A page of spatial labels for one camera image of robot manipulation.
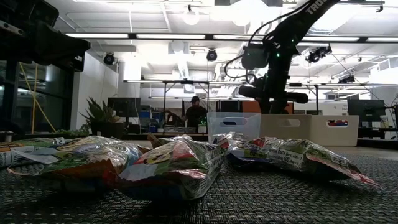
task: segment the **person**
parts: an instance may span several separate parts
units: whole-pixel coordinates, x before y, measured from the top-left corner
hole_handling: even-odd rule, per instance
[[[200,106],[199,97],[194,96],[191,99],[192,106],[187,109],[185,116],[181,118],[183,122],[188,120],[188,127],[197,128],[201,120],[207,117],[207,110]]]

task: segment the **plastic container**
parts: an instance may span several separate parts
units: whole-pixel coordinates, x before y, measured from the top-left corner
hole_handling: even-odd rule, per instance
[[[207,113],[208,139],[213,142],[214,134],[223,134],[234,131],[242,133],[249,139],[260,137],[261,114],[259,113]]]

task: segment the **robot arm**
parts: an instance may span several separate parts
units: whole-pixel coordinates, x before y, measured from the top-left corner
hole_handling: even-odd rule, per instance
[[[249,44],[242,58],[243,67],[253,69],[268,64],[269,69],[264,77],[253,83],[254,88],[242,86],[239,94],[260,98],[261,111],[265,114],[281,113],[288,100],[306,103],[308,101],[306,94],[290,94],[285,91],[287,80],[290,78],[292,57],[299,54],[296,46],[309,28],[339,1],[308,0],[300,11],[286,18],[275,30],[267,34],[262,45]]]

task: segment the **gray carpet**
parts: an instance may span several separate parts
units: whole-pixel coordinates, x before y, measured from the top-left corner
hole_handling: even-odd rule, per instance
[[[3,169],[0,223],[398,223],[398,161],[347,158],[384,190],[355,180],[319,183],[289,172],[238,172],[225,162],[203,198],[154,203],[116,190],[56,193]]]

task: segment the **ceiling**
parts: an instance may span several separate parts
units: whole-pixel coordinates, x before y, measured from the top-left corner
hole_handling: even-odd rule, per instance
[[[198,12],[198,22],[189,25],[184,21],[195,20],[194,15],[184,15],[186,4],[116,4],[98,2],[75,2],[74,0],[47,0],[60,11],[56,29],[63,32],[160,32],[160,33],[219,33],[251,34],[262,21],[271,20],[289,10],[294,5],[267,7],[260,0],[241,0],[232,6],[214,6],[214,1],[203,1],[200,7],[193,7]],[[398,5],[384,7],[380,13],[379,6],[342,6],[332,8],[319,21],[311,34],[330,35],[398,35]],[[245,26],[244,19],[250,21]],[[153,40],[95,40],[92,41],[93,52],[102,57],[105,51],[122,45],[136,46],[142,58],[143,75],[171,74],[178,70],[179,57],[169,54],[171,41]],[[241,50],[240,42],[191,41],[189,46],[204,47],[205,51],[196,51],[185,57],[189,70],[206,70],[215,72],[220,63],[236,57]],[[397,44],[331,44],[335,57],[347,68],[352,68],[358,77],[369,76],[369,68],[386,59],[389,55],[398,54]],[[218,59],[207,62],[206,51],[215,48]],[[345,71],[345,68],[328,55],[318,63],[308,64],[302,47],[302,56],[293,59],[290,75],[294,82],[307,82],[321,77],[327,82]],[[126,52],[115,52],[123,60]]]

